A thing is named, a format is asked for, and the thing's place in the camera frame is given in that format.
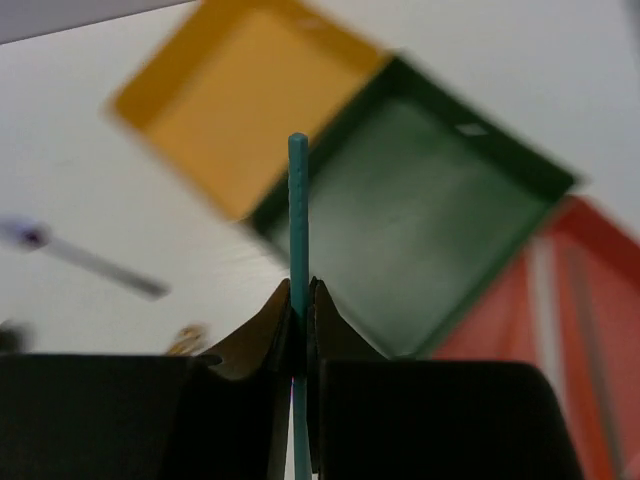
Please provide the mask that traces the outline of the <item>ornate gold fork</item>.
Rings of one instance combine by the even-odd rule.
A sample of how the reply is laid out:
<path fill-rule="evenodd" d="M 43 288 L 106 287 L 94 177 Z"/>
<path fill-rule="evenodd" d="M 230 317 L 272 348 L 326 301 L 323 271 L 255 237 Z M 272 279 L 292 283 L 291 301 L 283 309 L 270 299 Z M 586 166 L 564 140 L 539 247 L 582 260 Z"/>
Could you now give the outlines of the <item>ornate gold fork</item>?
<path fill-rule="evenodd" d="M 207 348 L 207 329 L 202 325 L 188 325 L 182 328 L 169 346 L 170 356 L 193 356 Z"/>

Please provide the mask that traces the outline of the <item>purple iridescent fork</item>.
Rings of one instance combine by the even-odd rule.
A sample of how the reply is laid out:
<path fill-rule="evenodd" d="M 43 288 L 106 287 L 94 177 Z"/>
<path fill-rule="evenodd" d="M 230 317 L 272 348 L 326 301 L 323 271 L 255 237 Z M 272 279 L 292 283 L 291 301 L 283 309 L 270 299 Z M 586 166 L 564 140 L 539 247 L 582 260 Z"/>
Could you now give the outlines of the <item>purple iridescent fork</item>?
<path fill-rule="evenodd" d="M 152 299 L 169 293 L 165 283 L 125 268 L 55 236 L 43 223 L 19 217 L 1 218 L 1 240 L 23 251 L 40 251 Z"/>

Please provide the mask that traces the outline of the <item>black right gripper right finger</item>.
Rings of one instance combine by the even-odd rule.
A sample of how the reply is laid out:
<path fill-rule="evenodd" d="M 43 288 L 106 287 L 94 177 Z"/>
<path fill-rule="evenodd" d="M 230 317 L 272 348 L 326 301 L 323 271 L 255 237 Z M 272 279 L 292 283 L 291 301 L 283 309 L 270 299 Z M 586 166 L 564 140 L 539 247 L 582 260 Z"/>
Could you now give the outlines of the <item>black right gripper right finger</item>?
<path fill-rule="evenodd" d="M 313 279 L 307 421 L 321 479 L 580 479 L 555 394 L 522 362 L 388 360 Z"/>

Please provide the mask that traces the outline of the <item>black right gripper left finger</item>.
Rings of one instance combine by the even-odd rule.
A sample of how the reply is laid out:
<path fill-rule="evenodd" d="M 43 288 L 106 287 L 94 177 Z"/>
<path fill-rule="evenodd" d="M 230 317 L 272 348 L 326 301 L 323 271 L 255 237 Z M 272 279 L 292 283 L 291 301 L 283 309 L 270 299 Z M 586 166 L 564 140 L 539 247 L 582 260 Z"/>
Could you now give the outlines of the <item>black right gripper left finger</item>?
<path fill-rule="evenodd" d="M 1 359 L 5 479 L 280 479 L 289 285 L 198 356 Z"/>

